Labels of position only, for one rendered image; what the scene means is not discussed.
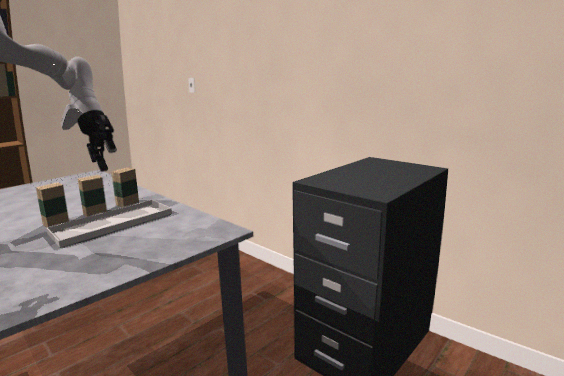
silver drawer handle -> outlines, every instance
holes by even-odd
[[[335,248],[342,249],[343,251],[348,251],[348,248],[349,248],[349,245],[350,245],[346,242],[338,241],[337,239],[333,239],[333,238],[330,238],[328,236],[324,236],[320,233],[317,233],[315,235],[315,240],[317,242],[321,242],[321,243],[324,243],[324,244],[327,244],[327,245],[334,246]]]
[[[336,216],[335,214],[323,213],[323,221],[343,227],[343,217]]]
[[[329,345],[330,347],[333,347],[335,349],[339,349],[339,343],[337,341],[334,341],[331,338],[328,338],[325,335],[321,335],[321,342],[323,342],[326,345]]]
[[[334,302],[326,300],[325,298],[321,298],[320,296],[317,295],[315,296],[315,302],[324,305],[325,307],[330,308],[331,310],[336,311],[337,313],[341,313],[342,315],[347,314],[347,309],[345,307],[341,307],[340,305],[337,305]]]
[[[331,364],[332,366],[338,368],[339,370],[343,370],[345,368],[345,365],[343,363],[341,363],[340,361],[335,360],[334,358],[329,357],[327,354],[323,354],[321,351],[319,350],[315,350],[313,352],[313,355],[315,355],[317,358],[325,361],[326,363]]]
[[[322,285],[326,288],[333,289],[336,292],[341,293],[341,284],[337,282],[333,282],[332,280],[322,278]]]

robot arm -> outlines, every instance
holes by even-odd
[[[68,130],[78,122],[82,133],[89,136],[87,147],[92,162],[98,162],[100,170],[106,171],[104,142],[108,152],[116,151],[112,136],[114,129],[94,95],[92,69],[88,62],[80,57],[67,62],[61,54],[43,45],[19,45],[8,36],[4,24],[0,24],[0,62],[31,68],[69,90],[70,103],[61,126]]]

cabinet drawer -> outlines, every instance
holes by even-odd
[[[294,311],[301,311],[313,318],[340,330],[368,345],[374,345],[379,323],[354,310],[347,309],[345,314],[319,302],[319,295],[294,285]]]
[[[297,311],[294,315],[295,358],[317,372],[333,375],[369,375],[372,347],[344,335]]]
[[[376,281],[381,212],[293,191],[294,252]]]
[[[349,308],[378,320],[376,283],[294,254],[294,284],[319,295],[317,302],[329,308],[340,311]]]

marble tabletop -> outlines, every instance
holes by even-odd
[[[0,189],[0,339],[157,277],[253,236],[253,232],[138,186],[172,215],[59,248],[41,222],[36,187],[62,183],[69,219],[81,218],[78,178],[94,171]]]

white tray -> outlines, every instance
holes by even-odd
[[[158,201],[140,201],[137,204],[47,227],[47,233],[60,248],[63,248],[170,214],[172,209]]]

